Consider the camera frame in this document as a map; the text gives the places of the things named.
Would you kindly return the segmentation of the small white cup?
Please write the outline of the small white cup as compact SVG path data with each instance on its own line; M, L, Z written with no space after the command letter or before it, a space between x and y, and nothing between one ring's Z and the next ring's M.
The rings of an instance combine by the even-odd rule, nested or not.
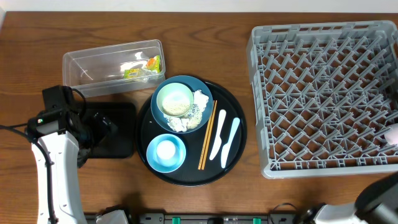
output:
M176 153L176 146L172 141L161 141L156 148L157 157L161 160L170 160Z

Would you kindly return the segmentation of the light blue saucer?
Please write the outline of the light blue saucer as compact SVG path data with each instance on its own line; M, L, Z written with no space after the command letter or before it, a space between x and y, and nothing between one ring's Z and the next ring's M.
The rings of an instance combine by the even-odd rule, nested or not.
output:
M156 148L157 145L164 140L172 141L176 146L176 153L170 160L161 160L157 157ZM171 173L180 168L184 163L187 155L187 150L184 142L176 135L173 134L161 134L155 137L148 145L146 151L146 159L149 165L157 172L160 173Z

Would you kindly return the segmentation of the pale green bowl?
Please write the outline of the pale green bowl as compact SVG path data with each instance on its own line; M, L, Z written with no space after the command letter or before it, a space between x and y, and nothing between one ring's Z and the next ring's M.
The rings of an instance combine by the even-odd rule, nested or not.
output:
M182 83L169 83L159 90L156 103L167 116L185 116L193 106L193 92Z

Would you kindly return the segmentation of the pink cup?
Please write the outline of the pink cup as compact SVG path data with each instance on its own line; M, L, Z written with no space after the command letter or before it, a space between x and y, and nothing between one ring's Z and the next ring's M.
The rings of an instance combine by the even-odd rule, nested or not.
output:
M392 124L389 126L388 132L384 134L384 137L389 145L398 144L398 124Z

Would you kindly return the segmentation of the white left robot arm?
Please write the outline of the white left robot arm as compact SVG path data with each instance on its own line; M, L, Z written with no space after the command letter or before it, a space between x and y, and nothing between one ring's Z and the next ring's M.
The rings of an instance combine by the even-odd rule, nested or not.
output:
M87 223L80 198L78 168L117 126L101 113L67 107L45 110L28 121L37 166L38 223Z

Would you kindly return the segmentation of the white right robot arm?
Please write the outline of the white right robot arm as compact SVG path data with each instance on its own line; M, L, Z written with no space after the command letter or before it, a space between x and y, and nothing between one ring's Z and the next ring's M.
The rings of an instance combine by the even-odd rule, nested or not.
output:
M397 173L366 187L353 203L321 203L296 215L294 223L397 224Z

